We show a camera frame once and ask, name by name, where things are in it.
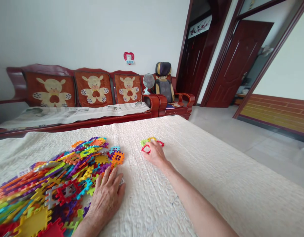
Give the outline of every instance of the small desk fan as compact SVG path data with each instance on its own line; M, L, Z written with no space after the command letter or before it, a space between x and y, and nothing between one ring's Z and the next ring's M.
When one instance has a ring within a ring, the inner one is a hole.
M145 74L143 77L143 84L145 85L144 93L143 94L150 94L148 89L151 89L154 86L155 80L152 74L148 73Z

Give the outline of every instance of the wooden wainscoting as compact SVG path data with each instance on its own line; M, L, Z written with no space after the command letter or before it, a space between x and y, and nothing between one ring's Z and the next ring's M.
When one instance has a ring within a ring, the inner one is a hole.
M304 136L304 100L252 94L239 116Z

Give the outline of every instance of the hand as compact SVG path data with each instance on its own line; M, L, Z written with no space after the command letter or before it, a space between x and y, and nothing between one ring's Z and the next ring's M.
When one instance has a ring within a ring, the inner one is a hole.
M88 221L92 222L92 226L97 229L98 233L116 214L125 195L126 184L123 183L119 187L123 174L117 175L118 166L109 175L110 171L111 167L109 166L105 171L104 177L102 178L100 175L96 179L92 203L85 216L85 218L89 219Z
M162 145L156 141L146 143L146 145L150 147L151 152L148 154L142 151L144 158L158 168L162 168L162 166L168 162L165 158Z

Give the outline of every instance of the tiled floor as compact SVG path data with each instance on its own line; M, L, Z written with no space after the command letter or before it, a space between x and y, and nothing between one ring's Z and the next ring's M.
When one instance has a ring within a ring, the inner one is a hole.
M189 121L304 188L304 143L233 119L237 106L194 106Z

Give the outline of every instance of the left hand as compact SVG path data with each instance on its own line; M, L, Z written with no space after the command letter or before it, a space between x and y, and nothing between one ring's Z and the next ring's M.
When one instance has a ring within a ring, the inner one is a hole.
M93 228L93 236L96 236L95 231L98 234L116 214L125 195L126 184L123 183L119 187L123 174L117 175L118 166L109 175L110 171L111 167L109 166L104 177L102 178L100 175L97 178L92 203L84 218L84 220L87 219L90 222Z

